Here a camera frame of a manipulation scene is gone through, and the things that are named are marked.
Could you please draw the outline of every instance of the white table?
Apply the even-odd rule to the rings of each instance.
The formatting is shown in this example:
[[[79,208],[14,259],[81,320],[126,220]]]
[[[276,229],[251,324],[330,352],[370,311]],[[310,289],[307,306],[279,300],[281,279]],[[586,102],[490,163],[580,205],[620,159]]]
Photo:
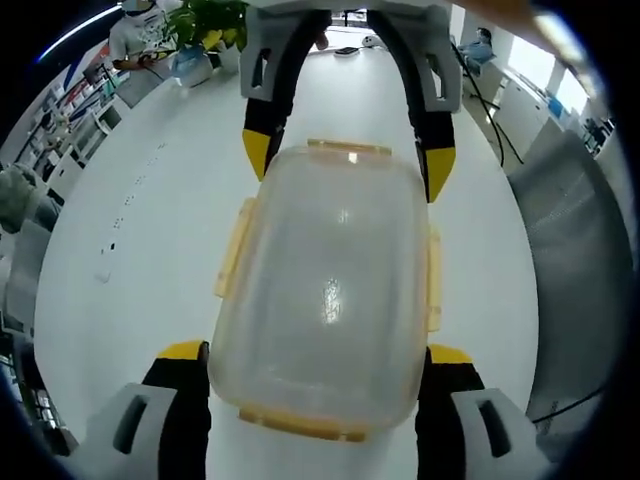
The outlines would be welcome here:
[[[79,440],[88,417],[125,383],[140,382],[157,352],[212,337],[220,307],[214,278],[238,209],[258,188],[241,142],[238,85],[222,75],[190,91],[163,84],[105,140],[62,211],[40,277],[35,352]],[[466,111],[454,123],[457,163],[431,209],[444,268],[442,330],[431,341],[466,350],[486,385],[524,409],[538,336],[527,236],[479,128]],[[387,52],[307,59],[283,148],[309,137],[387,145],[417,168]],[[100,250],[111,243],[110,279],[102,283]],[[207,464],[216,480],[415,478],[413,418],[351,445],[245,424],[215,395],[210,405]]]

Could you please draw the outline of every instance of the gray fabric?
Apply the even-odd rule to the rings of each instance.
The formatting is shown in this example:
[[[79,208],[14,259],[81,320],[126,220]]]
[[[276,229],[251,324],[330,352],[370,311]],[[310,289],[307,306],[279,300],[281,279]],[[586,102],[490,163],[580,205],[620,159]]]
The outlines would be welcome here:
[[[7,233],[16,233],[37,202],[35,178],[22,165],[13,164],[0,172],[0,224]]]
[[[613,192],[573,132],[509,182],[536,272],[539,344],[527,414],[538,418],[608,378],[627,328],[631,251]],[[590,409],[576,409],[539,427],[546,434],[576,432],[589,416]]]
[[[38,209],[33,220],[38,225],[46,228],[49,232],[53,232],[53,227],[58,220],[62,207],[58,205],[52,198],[44,197],[40,200]]]

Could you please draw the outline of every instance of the clear plastic box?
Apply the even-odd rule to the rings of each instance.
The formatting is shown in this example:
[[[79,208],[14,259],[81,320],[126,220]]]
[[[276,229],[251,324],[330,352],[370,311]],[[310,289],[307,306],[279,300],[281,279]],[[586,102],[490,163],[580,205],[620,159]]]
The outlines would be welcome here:
[[[350,150],[273,159],[209,362],[215,392],[241,417],[335,439],[404,420],[426,348],[422,179],[388,154]]]

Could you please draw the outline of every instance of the person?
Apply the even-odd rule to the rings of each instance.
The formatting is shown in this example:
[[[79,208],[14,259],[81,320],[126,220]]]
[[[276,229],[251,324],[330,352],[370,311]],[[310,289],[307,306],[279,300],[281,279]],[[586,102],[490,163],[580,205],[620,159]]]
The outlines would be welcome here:
[[[51,112],[47,112],[43,115],[40,124],[46,132],[45,152],[58,151],[64,141],[69,138],[69,119],[64,115],[54,116]]]
[[[484,27],[476,30],[477,40],[467,45],[458,46],[458,51],[467,61],[467,66],[471,73],[479,75],[482,65],[489,62],[493,57],[493,46],[491,44],[491,32]]]
[[[167,12],[175,2],[162,4],[156,0],[124,0],[124,16],[109,33],[109,55],[113,66],[130,72],[127,88],[139,99],[171,76],[170,54],[175,40],[166,36]]]
[[[53,231],[61,207],[37,188],[36,174],[16,164],[0,172],[0,224],[7,233],[17,233],[26,218]]]

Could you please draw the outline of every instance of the wall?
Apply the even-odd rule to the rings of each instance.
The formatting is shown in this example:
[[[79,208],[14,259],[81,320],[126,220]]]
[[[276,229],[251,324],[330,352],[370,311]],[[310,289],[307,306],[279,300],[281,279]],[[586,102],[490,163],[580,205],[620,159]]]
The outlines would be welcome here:
[[[493,25],[491,23],[467,10],[464,15],[464,26],[460,37],[460,44],[466,45],[468,43],[475,42],[478,39],[476,30],[478,30],[479,27],[493,30]]]
[[[591,118],[609,118],[611,117],[611,112],[606,103],[606,98],[602,95],[597,97],[592,97],[587,100],[587,104],[584,107],[584,111],[580,116],[580,119],[583,118],[586,120],[587,116]]]
[[[551,71],[551,78],[549,79],[549,84],[547,85],[547,90],[551,95],[557,95],[558,89],[560,88],[560,84],[562,83],[562,79],[564,78],[564,72],[566,68],[562,63],[560,63],[556,59],[556,63],[553,65],[553,70]]]
[[[462,31],[464,29],[465,9],[458,5],[451,7],[451,22],[449,23],[449,33],[456,39],[456,45],[460,45]]]
[[[501,70],[504,70],[509,63],[509,55],[513,46],[513,34],[500,27],[494,27],[492,34],[493,53],[496,56],[493,63]]]

